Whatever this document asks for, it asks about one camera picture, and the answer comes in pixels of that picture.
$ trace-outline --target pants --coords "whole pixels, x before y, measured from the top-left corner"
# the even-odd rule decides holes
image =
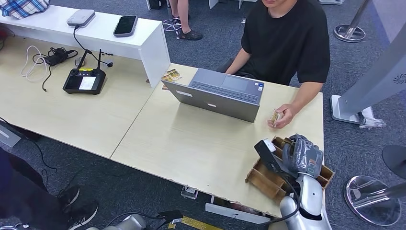
[[[234,61],[234,58],[230,58],[226,63],[224,63],[222,66],[218,67],[216,69],[216,71],[220,72],[220,73],[225,73],[227,71],[227,69],[231,66],[233,61]],[[234,75],[240,76],[240,77],[245,77],[245,78],[256,79],[254,75],[245,72],[244,67],[239,69]]]
[[[42,176],[24,160],[9,155],[13,167],[10,184],[0,191],[0,218],[17,217],[39,230],[66,230],[68,215],[49,194]]]

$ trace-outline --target wooden organizer box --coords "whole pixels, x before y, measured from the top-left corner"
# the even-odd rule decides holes
[[[276,148],[275,155],[282,159],[282,149],[285,144],[292,145],[293,142],[289,138],[275,137],[272,140]],[[333,179],[334,172],[326,166],[322,166],[317,181],[321,184],[322,188],[327,188],[330,181]],[[273,199],[277,204],[281,202],[286,195],[286,191],[290,190],[288,184],[276,173],[269,171],[268,168],[262,163],[261,158],[255,163],[254,167],[248,173],[245,182],[252,183],[267,197]]]

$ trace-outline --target sneaker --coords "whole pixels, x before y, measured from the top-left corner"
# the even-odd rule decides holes
[[[193,41],[197,41],[203,38],[203,34],[194,31],[194,30],[190,30],[188,33],[184,33],[182,30],[180,31],[180,35],[179,35],[180,39],[185,39],[185,40],[193,40]]]
[[[96,215],[99,205],[97,202],[92,202],[77,210],[70,212],[70,219],[68,221],[68,230],[74,230],[89,223]]]
[[[58,201],[61,204],[62,210],[65,210],[69,205],[76,201],[80,193],[79,186],[73,186],[66,190],[62,190],[58,195]]]

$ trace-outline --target laptop keyboard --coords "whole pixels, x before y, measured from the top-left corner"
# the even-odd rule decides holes
[[[231,97],[234,99],[239,99],[242,101],[246,101],[246,102],[251,102],[251,103],[256,103],[258,97],[254,96],[254,95],[250,95],[250,94],[246,94],[246,93],[242,93],[242,92],[237,92],[237,91],[233,91],[233,90],[228,90],[225,88],[221,88],[221,87],[217,87],[214,85],[209,85],[209,84],[205,84],[205,83],[201,83],[198,81],[193,81],[191,84],[191,87],[199,89],[199,90],[205,90],[205,91],[209,91],[209,92],[214,92],[223,96],[227,96],[227,97]]]

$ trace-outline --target smartphone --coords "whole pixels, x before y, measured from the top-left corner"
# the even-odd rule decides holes
[[[128,37],[134,34],[135,25],[138,17],[135,15],[123,16],[118,21],[118,24],[114,30],[114,36],[116,37]]]

